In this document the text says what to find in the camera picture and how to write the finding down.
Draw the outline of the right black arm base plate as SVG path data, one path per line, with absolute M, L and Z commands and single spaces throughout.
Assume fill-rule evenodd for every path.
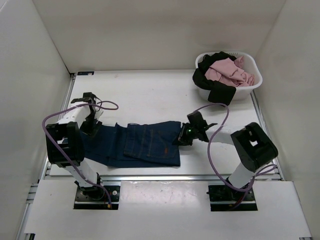
M 235 191 L 225 185 L 209 185 L 206 193 L 209 196 L 211 212 L 251 212 L 257 211 L 255 193 Z

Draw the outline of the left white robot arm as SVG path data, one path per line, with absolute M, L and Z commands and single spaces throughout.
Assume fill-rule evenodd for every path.
M 105 188 L 100 175 L 85 161 L 82 134 L 91 140 L 102 125 L 99 117 L 103 111 L 94 106 L 97 99 L 92 92 L 85 92 L 70 102 L 71 110 L 59 121 L 44 125 L 45 133 L 50 135 L 46 137 L 49 162 L 68 171 L 82 194 L 93 200 L 103 198 Z

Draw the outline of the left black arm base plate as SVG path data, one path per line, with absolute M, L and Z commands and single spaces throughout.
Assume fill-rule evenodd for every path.
M 103 189 L 83 191 L 77 187 L 73 208 L 75 210 L 118 210 L 121 186 L 104 185 L 104 188 L 110 196 L 111 204 L 109 204 L 109 198 Z

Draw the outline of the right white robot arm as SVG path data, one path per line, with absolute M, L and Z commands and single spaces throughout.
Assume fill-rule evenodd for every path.
M 207 143 L 207 157 L 216 176 L 224 183 L 224 193 L 230 200 L 238 199 L 242 193 L 251 190 L 255 177 L 268 167 L 279 152 L 275 144 L 256 122 L 251 122 L 240 128 L 225 128 L 226 119 L 219 127 L 217 123 L 208 124 L 199 111 L 187 115 L 188 122 L 183 123 L 180 132 L 173 141 L 177 146 L 191 146 L 193 140 Z M 234 172 L 223 178 L 214 165 L 211 157 L 211 144 L 221 143 L 233 146 L 240 163 Z

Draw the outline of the dark blue denim trousers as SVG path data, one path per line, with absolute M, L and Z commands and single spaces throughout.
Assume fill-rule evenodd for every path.
M 180 167 L 179 147 L 173 142 L 181 122 L 103 125 L 92 138 L 82 133 L 85 157 L 113 168 Z

